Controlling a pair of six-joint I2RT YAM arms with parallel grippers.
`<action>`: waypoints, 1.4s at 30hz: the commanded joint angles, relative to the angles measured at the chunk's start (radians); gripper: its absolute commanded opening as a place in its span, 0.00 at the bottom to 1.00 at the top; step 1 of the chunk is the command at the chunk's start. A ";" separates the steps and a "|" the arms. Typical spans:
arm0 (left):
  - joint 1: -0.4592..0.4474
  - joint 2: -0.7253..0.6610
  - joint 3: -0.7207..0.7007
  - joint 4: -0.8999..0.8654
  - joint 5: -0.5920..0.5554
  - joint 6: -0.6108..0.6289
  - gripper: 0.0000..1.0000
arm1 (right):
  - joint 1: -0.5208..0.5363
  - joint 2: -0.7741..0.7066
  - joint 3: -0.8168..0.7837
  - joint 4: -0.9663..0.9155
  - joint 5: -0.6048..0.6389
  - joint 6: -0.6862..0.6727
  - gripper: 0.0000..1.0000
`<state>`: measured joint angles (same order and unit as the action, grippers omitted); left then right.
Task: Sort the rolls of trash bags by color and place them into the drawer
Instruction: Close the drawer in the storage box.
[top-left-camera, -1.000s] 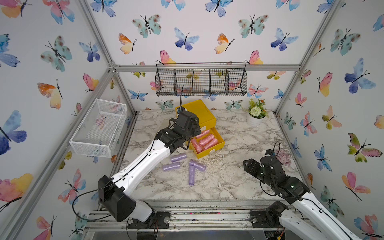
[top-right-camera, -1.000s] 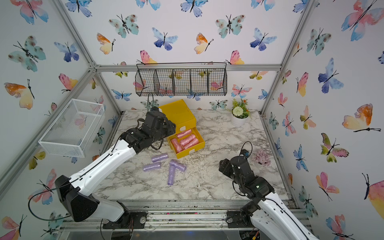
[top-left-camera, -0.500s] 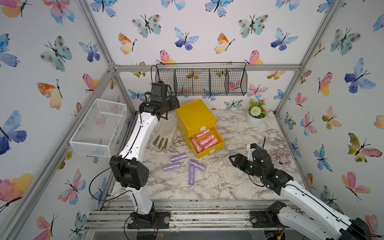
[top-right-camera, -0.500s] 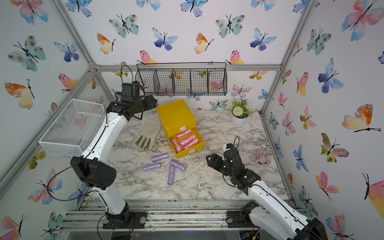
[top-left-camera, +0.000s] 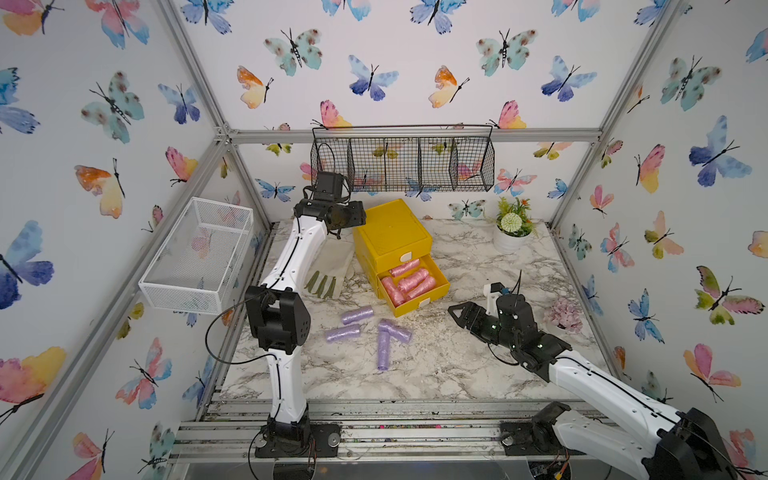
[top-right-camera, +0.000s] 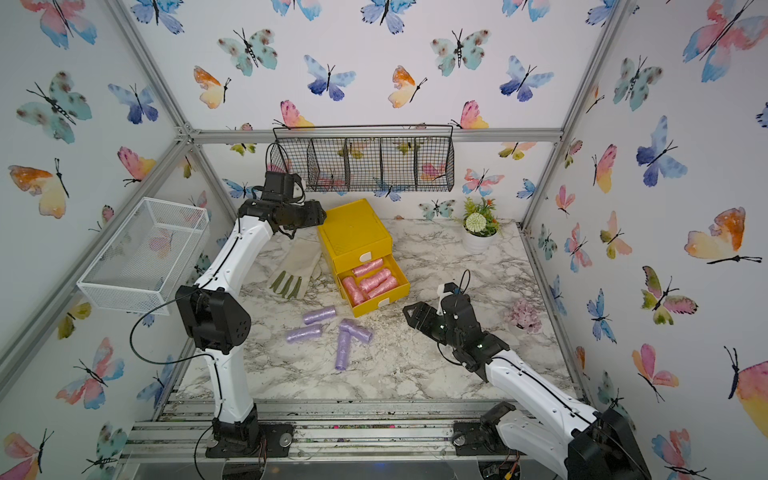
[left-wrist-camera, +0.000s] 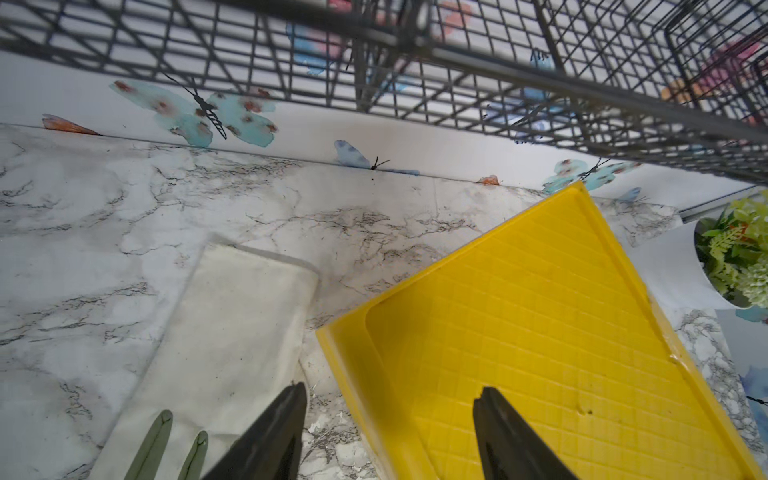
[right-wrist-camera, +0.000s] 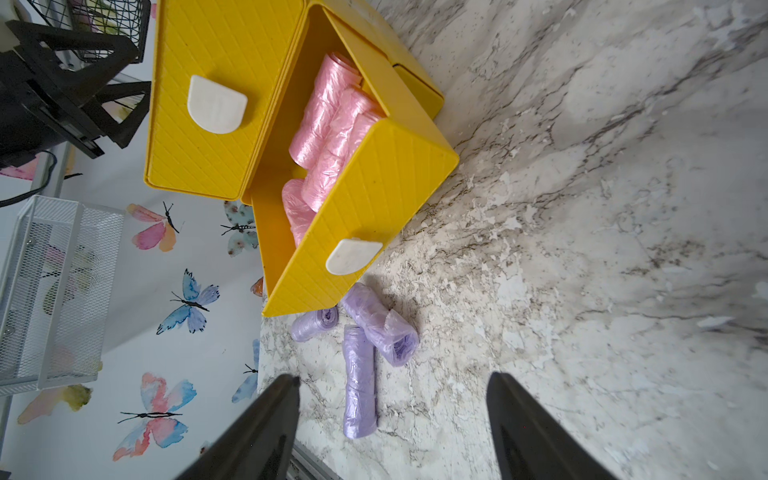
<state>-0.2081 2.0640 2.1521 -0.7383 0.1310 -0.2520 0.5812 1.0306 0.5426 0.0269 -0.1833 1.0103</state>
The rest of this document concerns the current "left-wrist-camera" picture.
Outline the yellow three-drawer box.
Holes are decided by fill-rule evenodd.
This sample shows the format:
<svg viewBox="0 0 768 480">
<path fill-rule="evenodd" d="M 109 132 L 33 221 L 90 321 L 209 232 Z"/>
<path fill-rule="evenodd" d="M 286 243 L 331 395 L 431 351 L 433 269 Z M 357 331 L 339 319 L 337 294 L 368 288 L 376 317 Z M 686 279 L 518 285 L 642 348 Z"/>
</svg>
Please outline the yellow three-drawer box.
<svg viewBox="0 0 768 480">
<path fill-rule="evenodd" d="M 474 417 L 494 397 L 581 479 L 762 477 L 580 184 L 317 338 L 391 479 L 481 478 Z"/>
</svg>

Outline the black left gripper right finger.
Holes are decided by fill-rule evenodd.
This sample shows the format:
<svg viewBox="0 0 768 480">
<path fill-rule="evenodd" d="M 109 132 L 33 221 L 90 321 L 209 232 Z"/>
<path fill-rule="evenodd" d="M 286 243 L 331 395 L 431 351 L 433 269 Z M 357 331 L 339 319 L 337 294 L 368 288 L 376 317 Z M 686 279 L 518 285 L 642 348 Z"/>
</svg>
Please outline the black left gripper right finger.
<svg viewBox="0 0 768 480">
<path fill-rule="evenodd" d="M 482 389 L 472 414 L 485 479 L 576 479 L 496 388 Z"/>
</svg>

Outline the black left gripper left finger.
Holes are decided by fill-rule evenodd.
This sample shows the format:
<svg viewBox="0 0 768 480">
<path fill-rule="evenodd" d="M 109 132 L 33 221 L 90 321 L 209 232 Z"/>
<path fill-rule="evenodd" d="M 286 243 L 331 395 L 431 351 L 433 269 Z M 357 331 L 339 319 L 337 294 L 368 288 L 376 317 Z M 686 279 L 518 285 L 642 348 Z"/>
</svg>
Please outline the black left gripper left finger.
<svg viewBox="0 0 768 480">
<path fill-rule="evenodd" d="M 203 479 L 297 479 L 307 408 L 303 382 L 284 388 Z"/>
</svg>

